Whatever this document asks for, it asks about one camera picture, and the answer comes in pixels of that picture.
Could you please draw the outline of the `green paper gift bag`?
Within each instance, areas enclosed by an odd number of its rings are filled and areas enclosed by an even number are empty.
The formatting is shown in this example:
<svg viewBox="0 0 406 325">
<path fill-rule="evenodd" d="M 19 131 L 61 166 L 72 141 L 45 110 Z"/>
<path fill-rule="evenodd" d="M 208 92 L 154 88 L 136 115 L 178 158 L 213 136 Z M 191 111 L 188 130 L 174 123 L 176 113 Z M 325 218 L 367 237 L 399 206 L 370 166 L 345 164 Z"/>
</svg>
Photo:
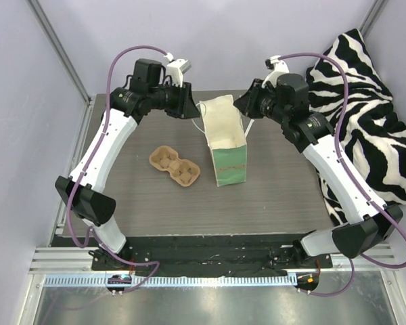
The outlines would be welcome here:
<svg viewBox="0 0 406 325">
<path fill-rule="evenodd" d="M 240 111 L 232 95 L 198 103 L 217 186 L 246 181 L 247 142 Z"/>
</svg>

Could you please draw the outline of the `brown cardboard cup carrier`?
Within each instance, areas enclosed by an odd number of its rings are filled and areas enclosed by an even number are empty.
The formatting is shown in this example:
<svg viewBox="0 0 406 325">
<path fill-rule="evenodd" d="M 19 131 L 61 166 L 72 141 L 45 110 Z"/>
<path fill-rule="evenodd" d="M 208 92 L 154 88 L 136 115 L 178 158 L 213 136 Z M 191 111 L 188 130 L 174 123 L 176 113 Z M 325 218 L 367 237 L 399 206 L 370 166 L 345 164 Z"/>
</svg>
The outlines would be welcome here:
<svg viewBox="0 0 406 325">
<path fill-rule="evenodd" d="M 200 176 L 200 168 L 194 162 L 180 158 L 170 146 L 156 148 L 149 157 L 149 163 L 159 171 L 168 172 L 171 179 L 182 187 L 189 187 Z"/>
</svg>

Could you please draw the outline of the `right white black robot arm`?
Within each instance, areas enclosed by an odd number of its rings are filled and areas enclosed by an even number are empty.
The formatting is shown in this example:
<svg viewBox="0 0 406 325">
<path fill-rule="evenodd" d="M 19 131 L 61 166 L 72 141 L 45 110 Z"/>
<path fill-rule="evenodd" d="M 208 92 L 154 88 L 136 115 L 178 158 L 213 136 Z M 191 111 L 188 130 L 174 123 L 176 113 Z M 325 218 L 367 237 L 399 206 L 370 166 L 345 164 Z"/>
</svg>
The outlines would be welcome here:
<svg viewBox="0 0 406 325">
<path fill-rule="evenodd" d="M 392 234 L 391 223 L 403 217 L 401 208 L 382 200 L 348 156 L 336 151 L 334 129 L 322 114 L 309 110 L 309 87 L 299 74 L 281 74 L 275 83 L 255 79 L 233 105 L 249 118 L 279 123 L 284 137 L 327 182 L 346 217 L 342 225 L 304 236 L 292 250 L 297 266 L 308 267 L 325 253 L 354 259 Z"/>
</svg>

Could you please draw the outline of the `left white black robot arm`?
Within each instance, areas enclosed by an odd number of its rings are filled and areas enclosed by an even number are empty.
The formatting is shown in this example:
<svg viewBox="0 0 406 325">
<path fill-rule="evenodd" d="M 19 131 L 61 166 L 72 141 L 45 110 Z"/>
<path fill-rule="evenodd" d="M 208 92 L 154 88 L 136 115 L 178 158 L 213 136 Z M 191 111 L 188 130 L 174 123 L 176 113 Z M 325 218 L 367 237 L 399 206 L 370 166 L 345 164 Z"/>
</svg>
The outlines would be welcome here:
<svg viewBox="0 0 406 325">
<path fill-rule="evenodd" d="M 152 110 L 182 120 L 200 116 L 191 84 L 184 80 L 190 67 L 186 59 L 172 59 L 167 65 L 138 59 L 125 86 L 108 96 L 101 125 L 80 163 L 69 176 L 59 176 L 55 182 L 67 213 L 88 225 L 114 269 L 130 264 L 131 250 L 114 218 L 116 201 L 103 193 L 108 175 L 129 136 Z"/>
</svg>

